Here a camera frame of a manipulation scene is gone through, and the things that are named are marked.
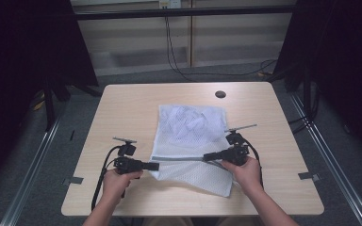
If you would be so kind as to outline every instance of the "metal rod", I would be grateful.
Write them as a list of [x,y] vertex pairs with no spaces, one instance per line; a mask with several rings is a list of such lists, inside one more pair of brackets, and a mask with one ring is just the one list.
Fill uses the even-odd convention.
[[14,226],[19,219],[23,208],[25,206],[25,202],[31,192],[31,188],[34,185],[34,182],[37,179],[38,173],[40,171],[43,159],[49,151],[49,147],[52,143],[52,140],[55,137],[56,131],[58,129],[59,122],[61,117],[64,114],[65,107],[62,107],[58,113],[58,117],[56,118],[54,124],[52,125],[49,131],[45,132],[45,136],[41,142],[39,149],[37,150],[34,159],[31,163],[31,166],[28,169],[25,178],[22,181],[22,184],[19,187],[15,197],[13,198],[10,206],[8,207],[7,212],[5,213],[0,226]]
[[154,161],[163,161],[163,162],[203,162],[208,165],[212,165],[215,167],[218,167],[223,170],[227,170],[225,167],[222,166],[222,164],[218,161],[204,161],[203,157],[159,157],[159,156],[152,156],[152,159]]
[[113,137],[113,139],[117,139],[117,140],[124,141],[124,142],[137,143],[136,140],[132,140],[132,139],[126,139],[126,138],[120,138],[120,137]]
[[250,128],[250,127],[254,127],[254,126],[257,126],[257,124],[251,124],[251,125],[241,126],[241,127],[237,127],[237,128],[231,128],[229,130],[225,130],[224,132],[228,133],[228,132],[231,132],[231,131],[246,129],[246,128]]
[[309,11],[321,6],[296,7],[296,6],[268,6],[246,8],[170,8],[170,9],[144,9],[128,11],[94,11],[77,12],[74,14],[33,15],[32,17],[48,20],[108,20],[151,17],[182,17],[182,16],[211,16],[211,15],[236,15],[236,14],[270,14],[291,13],[295,11]]

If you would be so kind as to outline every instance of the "forearm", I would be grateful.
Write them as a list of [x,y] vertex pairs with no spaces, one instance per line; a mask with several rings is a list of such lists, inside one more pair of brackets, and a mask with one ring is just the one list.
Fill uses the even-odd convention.
[[263,190],[256,190],[248,195],[260,218],[266,226],[298,225],[284,210]]
[[111,219],[111,216],[116,207],[116,201],[108,200],[104,197],[98,202],[95,208],[90,213],[90,216],[84,222],[84,226],[94,225],[108,225]]

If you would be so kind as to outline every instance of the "hand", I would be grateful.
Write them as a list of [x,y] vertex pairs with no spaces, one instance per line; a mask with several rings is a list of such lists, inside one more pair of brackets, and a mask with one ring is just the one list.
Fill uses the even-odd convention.
[[248,156],[246,163],[240,167],[224,160],[222,165],[234,174],[235,179],[242,187],[243,193],[248,197],[257,190],[263,190],[260,184],[260,166],[256,159]]
[[108,170],[104,177],[104,191],[101,200],[83,225],[108,225],[116,205],[122,199],[123,192],[130,185],[132,179],[139,178],[142,174],[142,170],[123,175],[118,174],[114,169]]
[[113,201],[117,205],[125,189],[130,185],[132,179],[141,177],[143,171],[118,174],[115,169],[110,169],[105,173],[102,199]]

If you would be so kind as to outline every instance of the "black wire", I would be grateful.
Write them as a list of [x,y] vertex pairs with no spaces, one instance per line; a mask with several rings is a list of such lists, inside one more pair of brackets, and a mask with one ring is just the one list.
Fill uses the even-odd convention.
[[104,181],[105,173],[107,172],[107,161],[110,157],[111,153],[113,153],[114,150],[120,148],[121,146],[116,146],[107,153],[107,157],[104,162],[104,166],[101,170],[101,175],[99,175],[98,184],[96,185],[95,192],[93,193],[92,203],[90,204],[90,209],[93,210],[95,208],[96,200],[98,199],[99,191],[101,190],[102,183]]
[[318,112],[319,112],[319,102],[320,102],[320,95],[321,95],[321,91],[319,89],[319,86],[316,86],[316,96],[314,98],[314,103],[313,106],[311,108],[311,119],[309,119],[306,115],[301,117],[300,119],[294,120],[294,121],[289,121],[289,124],[293,124],[294,122],[300,121],[300,120],[306,120],[304,121],[304,123],[302,125],[300,125],[299,127],[295,128],[292,131],[292,134],[297,134],[300,131],[302,131],[303,129],[306,128],[306,126],[310,125],[313,120],[316,118]]
[[[176,63],[176,60],[175,60],[175,56],[174,56],[174,51],[173,51],[173,42],[172,42],[172,36],[170,34],[170,24],[169,24],[169,18],[168,17],[165,17],[165,21],[166,21],[166,36],[167,36],[167,60],[169,61],[169,65],[170,67],[172,68],[172,70],[176,73],[179,73],[181,74],[186,80],[188,81],[191,81],[191,82],[197,82],[195,80],[192,80],[190,78],[187,78],[185,75],[202,75],[202,74],[205,74],[205,75],[225,75],[225,76],[243,76],[243,75],[249,75],[249,74],[252,74],[252,73],[260,73],[260,72],[263,72],[263,70],[265,68],[268,68],[270,67],[274,62],[277,61],[277,59],[267,59],[267,60],[264,60],[260,63],[260,69],[258,70],[255,70],[255,71],[252,71],[252,72],[249,72],[249,73],[182,73],[181,70],[178,68],[178,65]],[[173,61],[174,61],[174,65],[175,65],[175,68],[173,67],[171,61],[170,61],[170,55],[169,55],[169,52],[172,52],[172,55],[173,55]],[[271,61],[271,63],[269,63],[268,65],[264,66],[263,67],[263,64],[265,62],[268,62],[268,61]]]
[[248,147],[250,147],[252,149],[252,151],[254,152],[255,158],[258,162],[258,166],[260,167],[260,184],[261,186],[264,188],[263,186],[263,173],[262,173],[262,168],[261,168],[261,164],[260,164],[260,157],[258,156],[258,152],[257,150],[254,148],[254,146],[245,138],[243,138],[243,140],[246,142],[246,144],[248,144]]
[[113,160],[111,160],[109,163],[107,163],[107,166],[106,166],[106,169],[108,168],[108,166],[111,164],[111,163],[113,163],[114,162],[114,159]]

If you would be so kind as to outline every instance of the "white mesh bag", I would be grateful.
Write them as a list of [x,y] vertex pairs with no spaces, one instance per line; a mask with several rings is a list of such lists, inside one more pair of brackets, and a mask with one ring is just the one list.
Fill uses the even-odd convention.
[[228,197],[232,174],[219,162],[202,161],[205,153],[229,147],[225,139],[225,111],[215,106],[161,105],[150,171],[158,180],[188,183]]

